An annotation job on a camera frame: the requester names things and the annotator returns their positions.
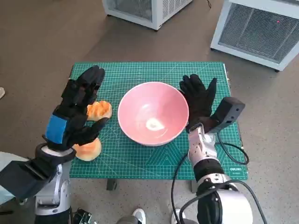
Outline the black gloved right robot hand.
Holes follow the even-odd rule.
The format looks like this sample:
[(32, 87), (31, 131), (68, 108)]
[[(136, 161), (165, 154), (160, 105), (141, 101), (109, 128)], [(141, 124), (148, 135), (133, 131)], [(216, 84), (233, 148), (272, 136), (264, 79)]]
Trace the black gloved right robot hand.
[(184, 75), (179, 87), (189, 107), (189, 119), (185, 128), (187, 133), (198, 128), (200, 124), (203, 125), (205, 133), (209, 132), (217, 124), (211, 118), (217, 79), (213, 78), (206, 88), (198, 75)]

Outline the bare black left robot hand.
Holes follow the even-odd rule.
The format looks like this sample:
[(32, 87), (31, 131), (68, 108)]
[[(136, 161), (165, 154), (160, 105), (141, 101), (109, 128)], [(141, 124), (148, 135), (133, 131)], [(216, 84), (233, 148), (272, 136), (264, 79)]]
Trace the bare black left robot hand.
[(53, 111), (43, 138), (50, 149), (66, 151), (73, 145), (93, 142), (108, 121), (102, 118), (86, 126), (87, 106), (97, 99), (105, 70), (95, 65), (76, 80), (69, 79), (61, 95), (62, 102)]

